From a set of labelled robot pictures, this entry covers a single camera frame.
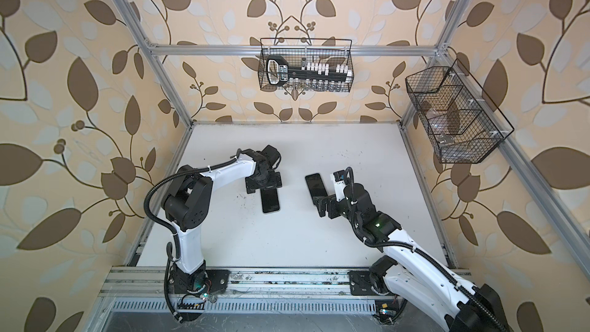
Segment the black smartphone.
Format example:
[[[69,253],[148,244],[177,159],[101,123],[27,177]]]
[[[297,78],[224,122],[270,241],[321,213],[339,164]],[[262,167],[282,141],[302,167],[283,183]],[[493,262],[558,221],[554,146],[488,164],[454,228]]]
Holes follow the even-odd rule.
[[[276,188],[261,189],[261,204],[264,214],[278,212],[281,209]]]
[[[328,196],[324,182],[319,173],[307,175],[305,181],[314,205],[318,205],[322,198]]]

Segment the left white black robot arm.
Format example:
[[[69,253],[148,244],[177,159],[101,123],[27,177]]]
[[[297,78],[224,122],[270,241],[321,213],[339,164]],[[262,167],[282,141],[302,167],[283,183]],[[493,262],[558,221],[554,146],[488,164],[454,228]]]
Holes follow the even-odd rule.
[[[206,301],[217,287],[207,275],[201,247],[201,225],[208,215],[212,194],[244,179],[248,194],[261,192],[262,211],[277,212],[280,210],[277,190],[282,187],[281,174],[277,171],[280,163],[281,154],[271,145],[261,151],[239,149],[221,164],[205,168],[182,166],[147,193],[145,214],[172,235],[166,249],[164,299],[177,322],[198,319],[195,314],[181,312],[186,296]]]

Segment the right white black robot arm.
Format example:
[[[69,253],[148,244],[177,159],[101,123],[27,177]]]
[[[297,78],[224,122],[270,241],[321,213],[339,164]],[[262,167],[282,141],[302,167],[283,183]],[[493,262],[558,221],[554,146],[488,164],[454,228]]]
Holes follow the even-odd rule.
[[[321,217],[346,218],[367,247],[382,251],[373,265],[373,292],[396,294],[420,309],[445,331],[508,331],[498,293],[476,286],[424,250],[389,215],[376,209],[362,184],[322,184],[308,188]]]

